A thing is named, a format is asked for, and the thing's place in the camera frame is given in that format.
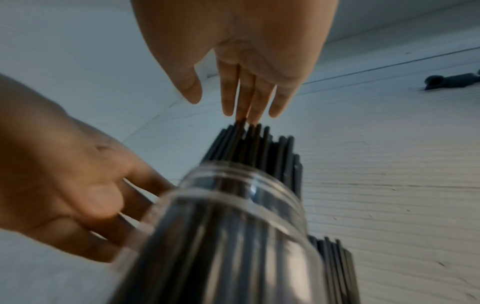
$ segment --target wall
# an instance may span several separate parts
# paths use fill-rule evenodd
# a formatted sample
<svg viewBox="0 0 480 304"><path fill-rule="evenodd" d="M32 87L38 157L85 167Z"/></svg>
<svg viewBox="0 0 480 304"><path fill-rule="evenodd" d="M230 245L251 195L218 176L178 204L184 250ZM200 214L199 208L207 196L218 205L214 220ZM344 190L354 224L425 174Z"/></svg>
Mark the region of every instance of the wall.
<svg viewBox="0 0 480 304"><path fill-rule="evenodd" d="M2 4L0 73L120 140L180 97L124 9Z"/></svg>

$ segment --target bundle of black sticks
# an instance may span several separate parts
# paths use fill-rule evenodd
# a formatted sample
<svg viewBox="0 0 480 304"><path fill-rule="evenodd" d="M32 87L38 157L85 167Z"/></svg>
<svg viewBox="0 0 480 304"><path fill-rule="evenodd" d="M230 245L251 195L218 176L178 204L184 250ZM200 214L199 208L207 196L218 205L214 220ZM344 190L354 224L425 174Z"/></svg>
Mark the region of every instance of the bundle of black sticks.
<svg viewBox="0 0 480 304"><path fill-rule="evenodd" d="M280 136L273 141L270 127L250 125L245 131L245 121L236 122L220 131L205 161L231 161L257 168L281 181L301 199L302 171L300 156L294 154L293 136Z"/></svg>

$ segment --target white wooden plank wall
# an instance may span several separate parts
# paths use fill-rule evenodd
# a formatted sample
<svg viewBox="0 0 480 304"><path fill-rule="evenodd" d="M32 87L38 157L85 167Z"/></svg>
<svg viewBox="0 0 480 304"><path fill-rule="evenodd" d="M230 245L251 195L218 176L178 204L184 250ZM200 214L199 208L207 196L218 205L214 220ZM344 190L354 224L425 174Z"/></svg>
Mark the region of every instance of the white wooden plank wall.
<svg viewBox="0 0 480 304"><path fill-rule="evenodd" d="M363 303L480 301L480 85L422 91L427 76L476 72L479 59L460 52L309 84L263 121L295 136L310 231L353 252ZM177 182L232 122L219 97L177 104L125 142Z"/></svg>

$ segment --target human hand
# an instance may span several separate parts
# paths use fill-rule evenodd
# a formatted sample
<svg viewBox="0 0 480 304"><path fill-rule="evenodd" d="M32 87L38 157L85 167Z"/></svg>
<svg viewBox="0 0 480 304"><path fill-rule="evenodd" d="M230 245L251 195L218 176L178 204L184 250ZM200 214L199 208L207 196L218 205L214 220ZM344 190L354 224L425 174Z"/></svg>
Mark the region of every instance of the human hand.
<svg viewBox="0 0 480 304"><path fill-rule="evenodd" d="M225 115L279 116L312 72L338 0L132 0L143 37L183 96L200 101L194 70L214 49Z"/></svg>
<svg viewBox="0 0 480 304"><path fill-rule="evenodd" d="M71 254L110 261L173 186L120 142L0 75L0 228Z"/></svg>

